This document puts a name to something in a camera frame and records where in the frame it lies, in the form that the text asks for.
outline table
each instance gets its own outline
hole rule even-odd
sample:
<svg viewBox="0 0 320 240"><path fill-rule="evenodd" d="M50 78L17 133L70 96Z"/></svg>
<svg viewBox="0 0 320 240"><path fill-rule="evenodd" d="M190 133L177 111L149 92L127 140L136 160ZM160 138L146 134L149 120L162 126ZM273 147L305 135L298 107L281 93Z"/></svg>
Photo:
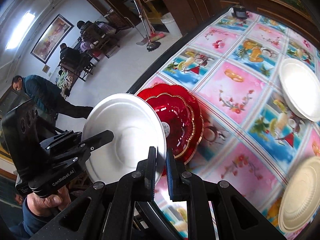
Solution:
<svg viewBox="0 0 320 240"><path fill-rule="evenodd" d="M320 53L281 23L252 12L242 21L231 13L174 44L129 92L158 83L187 88L204 118L203 138L187 170L210 182L229 181L279 229L279 206L290 177L303 160L320 156L320 128L287 107L277 70L292 57L319 75ZM197 59L203 58L200 64ZM165 176L156 185L155 203L188 237L186 203L170 201ZM292 240L300 231L283 234Z"/></svg>

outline white paper plate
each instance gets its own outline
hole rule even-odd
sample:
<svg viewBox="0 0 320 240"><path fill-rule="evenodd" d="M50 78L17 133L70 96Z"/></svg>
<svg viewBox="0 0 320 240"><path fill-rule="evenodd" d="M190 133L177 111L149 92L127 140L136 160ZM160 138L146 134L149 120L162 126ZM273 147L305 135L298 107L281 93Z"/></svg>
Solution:
<svg viewBox="0 0 320 240"><path fill-rule="evenodd" d="M286 58L279 78L288 107L301 118L320 121L320 82L311 69L300 60Z"/></svg>
<svg viewBox="0 0 320 240"><path fill-rule="evenodd" d="M135 171L148 158L149 147L157 149L156 183L163 172L166 140L156 112L141 98L115 94L103 99L90 113L82 133L87 139L110 130L114 139L91 152L86 169L93 182L112 183Z"/></svg>
<svg viewBox="0 0 320 240"><path fill-rule="evenodd" d="M295 232L302 228L320 205L320 157L307 159L292 176L279 209L279 228Z"/></svg>

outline bucket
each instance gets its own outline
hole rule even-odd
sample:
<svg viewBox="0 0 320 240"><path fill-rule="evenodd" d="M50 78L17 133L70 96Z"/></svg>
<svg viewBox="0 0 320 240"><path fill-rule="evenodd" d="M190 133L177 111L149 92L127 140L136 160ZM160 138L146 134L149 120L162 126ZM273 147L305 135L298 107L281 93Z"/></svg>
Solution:
<svg viewBox="0 0 320 240"><path fill-rule="evenodd" d="M181 36L180 29L176 24L174 18L172 17L171 13L167 13L161 17L162 23L167 27L169 33L174 36Z"/></svg>

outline tablecloth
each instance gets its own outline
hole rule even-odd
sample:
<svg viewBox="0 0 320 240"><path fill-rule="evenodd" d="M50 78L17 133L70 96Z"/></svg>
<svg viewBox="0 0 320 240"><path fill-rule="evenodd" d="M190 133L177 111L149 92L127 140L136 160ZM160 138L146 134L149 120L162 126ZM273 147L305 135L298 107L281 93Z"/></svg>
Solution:
<svg viewBox="0 0 320 240"><path fill-rule="evenodd" d="M320 52L308 40L252 12L247 20L233 18L230 9L140 88L179 84L198 99L204 134L187 170L210 182L227 180L279 231L290 177L303 160L320 156L319 123L297 117L282 96L278 69L288 57L320 75ZM170 200L165 176L156 185L155 202L188 237L186 203ZM215 226L213 211L212 220ZM282 233L292 240L301 230Z"/></svg>

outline floor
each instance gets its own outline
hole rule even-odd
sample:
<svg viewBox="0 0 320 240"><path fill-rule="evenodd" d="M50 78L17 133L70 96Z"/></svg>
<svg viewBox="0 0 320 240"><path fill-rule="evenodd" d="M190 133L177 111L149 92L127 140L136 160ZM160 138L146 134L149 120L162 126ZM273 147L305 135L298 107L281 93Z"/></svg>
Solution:
<svg viewBox="0 0 320 240"><path fill-rule="evenodd" d="M146 45L136 45L142 40L136 29L118 33L120 48L110 58L103 56L86 82L77 80L67 101L77 106L95 106L107 96L127 92L142 73L180 38L166 34L159 40L160 47L148 52ZM85 121L84 118L74 119L59 114L56 126L62 130L82 131Z"/></svg>

